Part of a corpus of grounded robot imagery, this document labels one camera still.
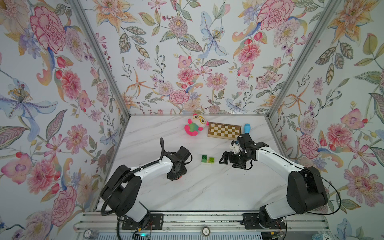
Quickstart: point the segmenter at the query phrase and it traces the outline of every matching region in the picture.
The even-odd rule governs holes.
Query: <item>blue object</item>
[[[244,125],[244,133],[249,133],[251,131],[251,125],[248,123]]]

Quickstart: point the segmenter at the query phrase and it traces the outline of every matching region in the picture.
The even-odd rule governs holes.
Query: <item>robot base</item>
[[[283,218],[276,219],[270,224],[266,224],[266,226],[261,226],[259,224],[260,220],[258,218],[259,214],[242,214],[243,222],[240,224],[245,226],[245,229],[285,229],[285,223]]]

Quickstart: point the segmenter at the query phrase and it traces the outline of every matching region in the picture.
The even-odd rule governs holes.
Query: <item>plush toy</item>
[[[203,116],[193,114],[192,119],[188,119],[188,124],[185,125],[184,130],[191,136],[196,136],[197,135],[197,130],[202,131],[203,128],[206,125],[209,125],[209,122],[204,119]]]

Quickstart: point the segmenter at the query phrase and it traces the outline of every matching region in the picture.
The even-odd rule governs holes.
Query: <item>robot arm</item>
[[[245,169],[249,160],[259,161],[279,174],[288,184],[286,197],[262,206],[260,225],[269,224],[283,216],[303,214],[328,203],[320,172],[315,167],[305,168],[276,153],[263,142],[255,143],[248,133],[238,136],[238,144],[232,142],[235,152],[225,152],[221,164],[233,163],[232,167]]]

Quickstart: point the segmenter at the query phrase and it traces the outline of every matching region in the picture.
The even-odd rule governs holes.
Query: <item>metal grille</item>
[[[132,233],[120,233],[122,240],[131,240]],[[262,240],[260,232],[211,232],[207,237],[200,232],[152,233],[151,240]],[[100,233],[97,240],[117,240],[116,233]]]

